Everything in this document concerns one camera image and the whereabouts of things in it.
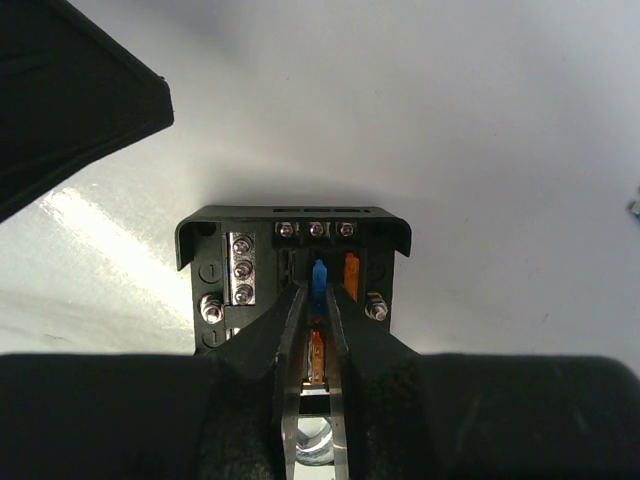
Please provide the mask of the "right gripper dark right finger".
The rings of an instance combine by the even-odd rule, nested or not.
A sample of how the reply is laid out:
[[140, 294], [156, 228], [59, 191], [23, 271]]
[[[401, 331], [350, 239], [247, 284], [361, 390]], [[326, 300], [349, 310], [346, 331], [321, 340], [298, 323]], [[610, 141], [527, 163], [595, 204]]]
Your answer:
[[326, 293], [328, 374], [339, 479], [416, 479], [425, 473], [418, 355], [339, 284]]

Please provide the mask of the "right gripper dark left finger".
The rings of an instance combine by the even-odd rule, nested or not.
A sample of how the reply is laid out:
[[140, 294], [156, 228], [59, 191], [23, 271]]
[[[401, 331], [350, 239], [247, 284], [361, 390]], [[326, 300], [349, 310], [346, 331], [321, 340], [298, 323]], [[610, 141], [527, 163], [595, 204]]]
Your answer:
[[296, 459], [308, 286], [289, 284], [213, 354], [212, 477], [291, 479]]

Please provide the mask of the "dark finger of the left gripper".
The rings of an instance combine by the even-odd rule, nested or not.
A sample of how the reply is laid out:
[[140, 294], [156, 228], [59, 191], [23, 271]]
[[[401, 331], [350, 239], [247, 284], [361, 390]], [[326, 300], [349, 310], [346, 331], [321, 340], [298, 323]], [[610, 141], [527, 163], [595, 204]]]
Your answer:
[[2, 2], [2, 219], [173, 122], [166, 80], [71, 3]]

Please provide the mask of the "blue blade fuse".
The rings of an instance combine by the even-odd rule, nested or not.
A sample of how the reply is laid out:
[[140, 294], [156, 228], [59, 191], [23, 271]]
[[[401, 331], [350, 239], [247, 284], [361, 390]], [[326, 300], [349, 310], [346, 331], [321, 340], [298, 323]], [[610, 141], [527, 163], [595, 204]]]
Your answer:
[[640, 221], [640, 200], [632, 201], [628, 206], [628, 211], [637, 221]]
[[315, 308], [321, 308], [326, 300], [328, 269], [322, 259], [316, 259], [312, 267], [311, 299]]

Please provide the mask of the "black fuse box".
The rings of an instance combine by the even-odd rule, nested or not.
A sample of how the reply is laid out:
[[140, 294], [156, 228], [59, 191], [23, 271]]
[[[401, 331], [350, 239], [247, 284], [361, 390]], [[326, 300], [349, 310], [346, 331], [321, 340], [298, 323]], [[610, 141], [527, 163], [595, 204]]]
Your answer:
[[[213, 354], [257, 320], [291, 283], [308, 286], [305, 362], [301, 389], [327, 396], [326, 300], [311, 299], [312, 267], [322, 259], [328, 287], [343, 285], [347, 252], [360, 260], [359, 298], [365, 315], [390, 332], [395, 258], [408, 255], [409, 224], [377, 208], [275, 208], [207, 206], [175, 230], [176, 263], [189, 268], [194, 315], [195, 358], [184, 377], [187, 391], [212, 391]], [[325, 342], [325, 382], [310, 385], [307, 349], [312, 330]]]

